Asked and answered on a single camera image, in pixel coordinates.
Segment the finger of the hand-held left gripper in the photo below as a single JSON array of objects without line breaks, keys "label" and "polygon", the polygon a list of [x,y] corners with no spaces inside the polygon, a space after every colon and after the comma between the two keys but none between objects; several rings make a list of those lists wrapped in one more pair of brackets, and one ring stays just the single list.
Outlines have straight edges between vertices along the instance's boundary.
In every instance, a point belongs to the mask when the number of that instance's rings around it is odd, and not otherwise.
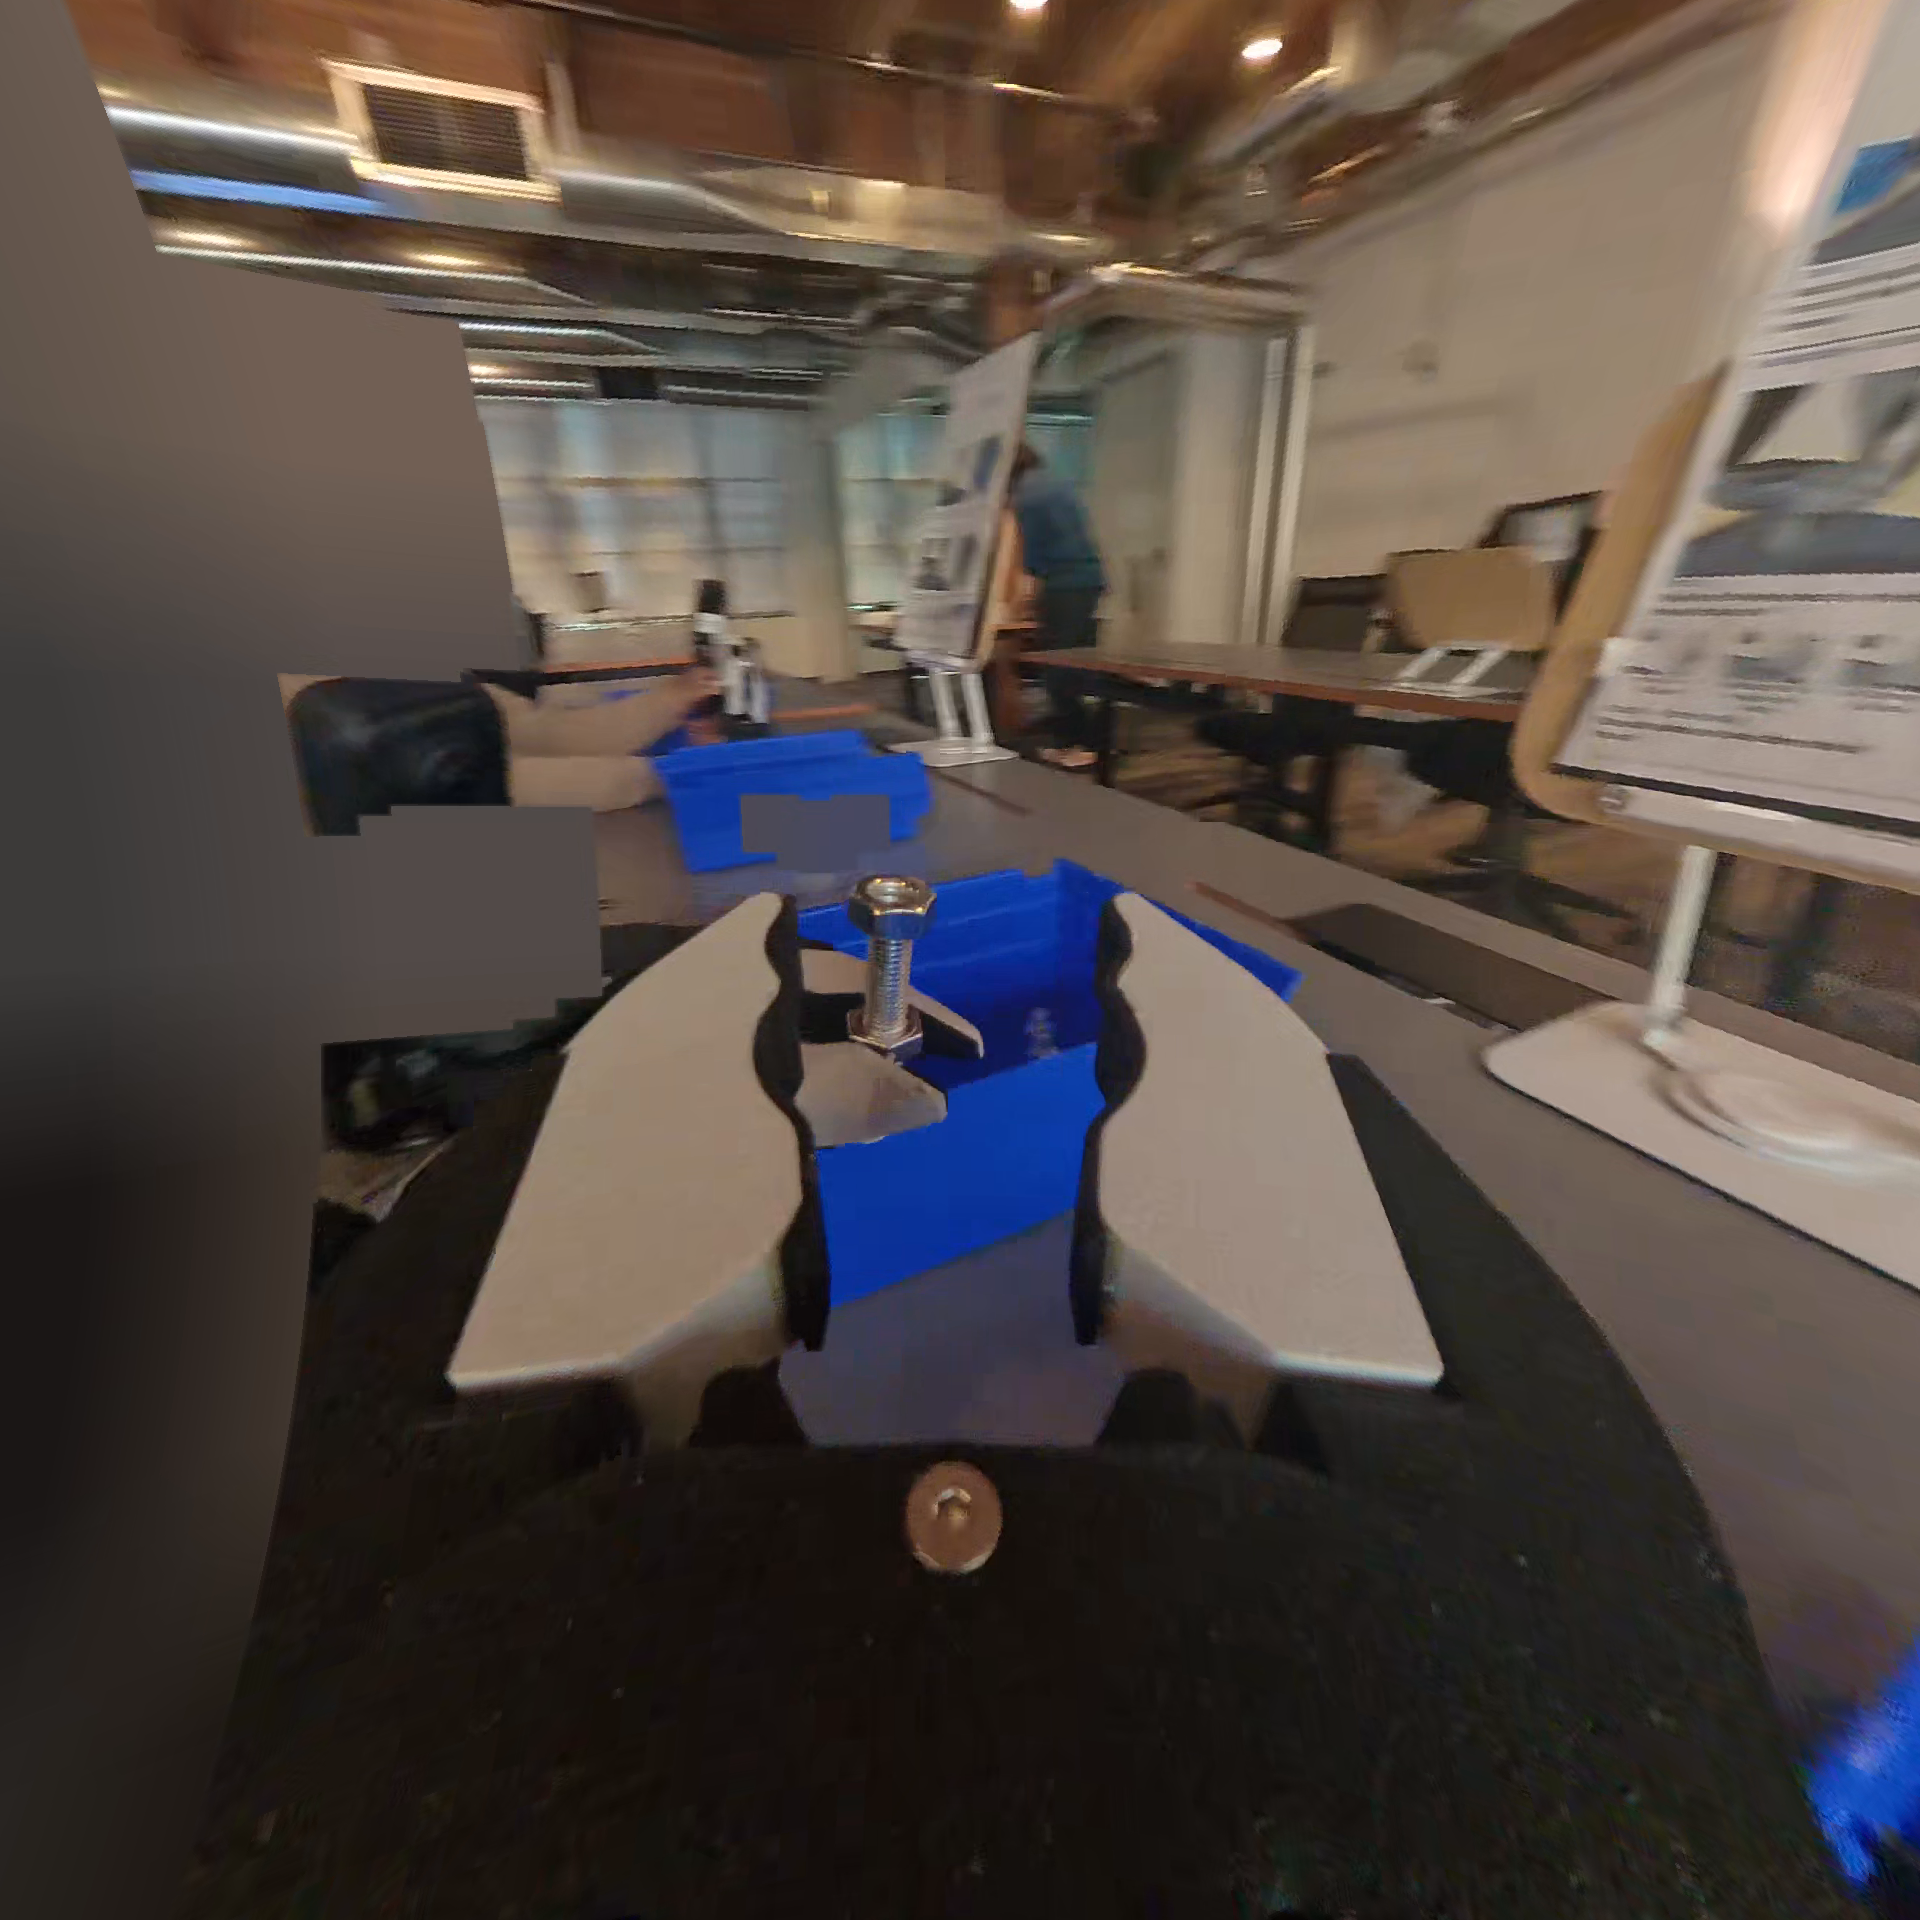
[{"label": "finger of the hand-held left gripper", "polygon": [[863,1044],[802,1046],[802,1118],[813,1150],[873,1145],[945,1120],[945,1094]]},{"label": "finger of the hand-held left gripper", "polygon": [[[805,993],[802,1038],[809,1044],[852,1039],[849,1023],[862,1022],[868,998],[868,957],[848,951],[805,951],[799,980]],[[942,1000],[926,996],[917,979],[906,980],[902,1005],[918,1019],[918,1052],[930,1059],[977,1061],[984,1039],[975,1023]]]}]

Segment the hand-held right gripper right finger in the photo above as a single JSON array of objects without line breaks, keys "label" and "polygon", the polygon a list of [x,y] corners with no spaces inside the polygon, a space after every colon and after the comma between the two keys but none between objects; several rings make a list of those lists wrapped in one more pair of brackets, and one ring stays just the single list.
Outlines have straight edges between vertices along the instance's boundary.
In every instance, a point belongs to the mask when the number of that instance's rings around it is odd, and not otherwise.
[{"label": "hand-held right gripper right finger", "polygon": [[1445,1361],[1327,1046],[1137,894],[1098,909],[1096,1111],[1071,1207],[1080,1347],[1209,1387],[1436,1387]]}]

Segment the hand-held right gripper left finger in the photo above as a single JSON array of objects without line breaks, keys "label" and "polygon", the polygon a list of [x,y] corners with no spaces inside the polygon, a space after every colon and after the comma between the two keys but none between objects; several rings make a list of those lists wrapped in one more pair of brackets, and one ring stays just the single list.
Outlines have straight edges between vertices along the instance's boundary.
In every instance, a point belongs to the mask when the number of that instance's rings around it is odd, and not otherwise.
[{"label": "hand-held right gripper left finger", "polygon": [[570,1038],[448,1355],[456,1397],[605,1389],[664,1452],[712,1381],[824,1344],[799,1000],[797,909],[760,894]]}]

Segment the blue plastic bin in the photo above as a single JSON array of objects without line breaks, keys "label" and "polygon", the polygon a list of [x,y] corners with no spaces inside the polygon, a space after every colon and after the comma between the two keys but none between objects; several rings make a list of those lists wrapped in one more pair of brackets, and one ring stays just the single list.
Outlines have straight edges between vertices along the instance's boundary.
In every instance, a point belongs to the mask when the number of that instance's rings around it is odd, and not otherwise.
[{"label": "blue plastic bin", "polygon": [[932,805],[920,759],[849,728],[684,747],[655,772],[689,872],[823,868],[917,839]]},{"label": "blue plastic bin", "polygon": [[[820,1150],[817,1191],[831,1308],[1066,1214],[1080,1179],[1096,1089],[1096,932],[1119,881],[1053,862],[948,881],[910,976],[966,1016],[977,1061],[918,1055],[945,1094],[945,1120],[917,1134]],[[1024,1014],[1050,1009],[1058,1053],[1024,1055]]]}]

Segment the blue divided parts bin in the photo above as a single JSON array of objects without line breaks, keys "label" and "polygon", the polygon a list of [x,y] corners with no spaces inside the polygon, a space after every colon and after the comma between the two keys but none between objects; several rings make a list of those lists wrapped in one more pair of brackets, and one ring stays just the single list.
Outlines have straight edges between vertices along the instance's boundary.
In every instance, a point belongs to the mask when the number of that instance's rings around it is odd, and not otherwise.
[{"label": "blue divided parts bin", "polygon": [[1807,1769],[1807,1804],[1840,1877],[1873,1891],[1916,1884],[1917,1645],[1855,1708]]}]

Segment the another person's forearm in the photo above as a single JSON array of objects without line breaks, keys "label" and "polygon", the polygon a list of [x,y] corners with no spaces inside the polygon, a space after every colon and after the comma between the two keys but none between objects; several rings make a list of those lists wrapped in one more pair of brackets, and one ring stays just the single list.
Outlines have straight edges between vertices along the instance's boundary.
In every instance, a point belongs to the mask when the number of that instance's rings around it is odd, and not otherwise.
[{"label": "another person's forearm", "polygon": [[591,703],[533,700],[486,688],[516,808],[641,808],[662,795],[652,751],[686,726],[702,726],[719,701],[717,676],[693,667],[648,678]]}]

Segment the white poster stand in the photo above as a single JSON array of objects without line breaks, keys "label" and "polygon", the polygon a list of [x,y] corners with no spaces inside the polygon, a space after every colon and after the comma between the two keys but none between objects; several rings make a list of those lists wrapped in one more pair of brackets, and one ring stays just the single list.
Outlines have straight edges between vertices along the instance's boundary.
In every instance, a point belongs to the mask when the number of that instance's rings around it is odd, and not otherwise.
[{"label": "white poster stand", "polygon": [[1017,755],[1002,747],[991,731],[991,716],[980,667],[938,655],[910,655],[924,675],[935,717],[935,736],[910,742],[926,768],[958,769],[977,764],[1010,761]]}]

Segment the wooden desk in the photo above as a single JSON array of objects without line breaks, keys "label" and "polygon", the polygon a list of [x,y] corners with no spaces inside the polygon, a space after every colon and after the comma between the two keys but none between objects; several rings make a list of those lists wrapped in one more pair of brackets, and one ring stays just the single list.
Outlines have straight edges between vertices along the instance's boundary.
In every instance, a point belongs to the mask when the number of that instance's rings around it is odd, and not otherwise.
[{"label": "wooden desk", "polygon": [[1438,655],[1284,646],[1199,645],[1159,654],[1095,646],[1029,652],[1014,660],[1014,671],[1029,681],[1063,676],[1092,701],[1095,783],[1103,788],[1118,783],[1119,708],[1194,717],[1213,708],[1209,693],[1241,693],[1265,700],[1271,712],[1338,705],[1511,726],[1535,676],[1519,654],[1500,646],[1461,649],[1456,665],[1441,665]]}]

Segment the black office chair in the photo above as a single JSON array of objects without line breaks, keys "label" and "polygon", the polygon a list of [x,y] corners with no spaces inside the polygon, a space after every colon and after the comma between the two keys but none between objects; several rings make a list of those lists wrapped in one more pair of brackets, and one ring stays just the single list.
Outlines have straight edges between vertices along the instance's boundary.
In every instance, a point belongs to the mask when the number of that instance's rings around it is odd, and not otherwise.
[{"label": "black office chair", "polygon": [[1385,630],[1385,575],[1301,577],[1279,636],[1289,654],[1366,654]]}]

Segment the wooden instruction board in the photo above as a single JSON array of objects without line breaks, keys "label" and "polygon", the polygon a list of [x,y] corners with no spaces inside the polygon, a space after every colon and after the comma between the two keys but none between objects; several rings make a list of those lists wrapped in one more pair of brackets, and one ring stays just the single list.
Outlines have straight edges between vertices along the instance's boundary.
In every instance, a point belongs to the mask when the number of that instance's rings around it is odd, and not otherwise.
[{"label": "wooden instruction board", "polygon": [[1612,825],[1671,851],[1756,856],[1916,895],[1912,836],[1815,823],[1753,801],[1660,795],[1644,785],[1630,785],[1623,807],[1605,807],[1602,782],[1561,769],[1562,747],[1593,695],[1607,645],[1625,633],[1640,590],[1652,582],[1661,542],[1679,525],[1701,446],[1732,403],[1728,385],[1730,366],[1718,361],[1678,389],[1617,472],[1602,503],[1596,544],[1522,701],[1508,751],[1513,775],[1527,800],[1574,825]]}]

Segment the printed poster board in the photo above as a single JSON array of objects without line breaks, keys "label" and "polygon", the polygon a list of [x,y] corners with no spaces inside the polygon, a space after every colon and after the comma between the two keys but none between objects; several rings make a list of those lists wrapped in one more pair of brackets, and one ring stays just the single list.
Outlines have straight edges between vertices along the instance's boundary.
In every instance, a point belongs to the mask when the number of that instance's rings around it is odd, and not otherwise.
[{"label": "printed poster board", "polygon": [[896,603],[896,649],[917,662],[968,665],[990,625],[1037,361],[1039,333],[1029,329],[948,383],[932,491],[904,548]]}]

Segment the ceiling air vent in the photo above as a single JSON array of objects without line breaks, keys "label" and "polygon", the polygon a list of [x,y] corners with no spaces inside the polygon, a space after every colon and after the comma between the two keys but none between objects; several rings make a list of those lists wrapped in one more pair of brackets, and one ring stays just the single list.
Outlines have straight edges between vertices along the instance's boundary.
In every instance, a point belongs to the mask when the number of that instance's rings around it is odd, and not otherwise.
[{"label": "ceiling air vent", "polygon": [[528,91],[324,59],[326,93],[367,183],[560,201],[544,102]]}]

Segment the wooden board on stand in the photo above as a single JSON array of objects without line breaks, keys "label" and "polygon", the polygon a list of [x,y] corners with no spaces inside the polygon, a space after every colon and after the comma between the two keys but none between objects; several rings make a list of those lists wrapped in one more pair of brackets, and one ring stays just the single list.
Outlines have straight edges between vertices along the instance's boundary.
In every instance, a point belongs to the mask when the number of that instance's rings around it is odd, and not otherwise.
[{"label": "wooden board on stand", "polygon": [[1393,684],[1469,688],[1548,649],[1557,580],[1524,547],[1405,550],[1385,564],[1383,606],[1409,649]]}]

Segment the wooden pillar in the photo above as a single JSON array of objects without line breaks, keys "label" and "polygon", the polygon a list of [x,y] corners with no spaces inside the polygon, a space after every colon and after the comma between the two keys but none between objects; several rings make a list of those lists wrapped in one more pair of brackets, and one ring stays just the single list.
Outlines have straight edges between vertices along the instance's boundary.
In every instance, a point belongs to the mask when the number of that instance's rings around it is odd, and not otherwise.
[{"label": "wooden pillar", "polygon": [[977,355],[986,356],[1013,345],[1033,345],[1033,374],[1039,371],[1041,307],[1053,293],[1056,275],[1048,262],[1002,252],[990,259],[975,277]]}]

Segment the printed instruction sheet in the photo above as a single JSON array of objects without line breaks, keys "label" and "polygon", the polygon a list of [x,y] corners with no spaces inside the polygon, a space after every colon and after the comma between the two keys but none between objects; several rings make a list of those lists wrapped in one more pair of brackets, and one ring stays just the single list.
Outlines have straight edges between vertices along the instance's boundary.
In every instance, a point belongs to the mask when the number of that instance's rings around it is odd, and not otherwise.
[{"label": "printed instruction sheet", "polygon": [[1796,4],[1746,183],[1753,283],[1652,582],[1558,768],[1916,839],[1917,7]]}]

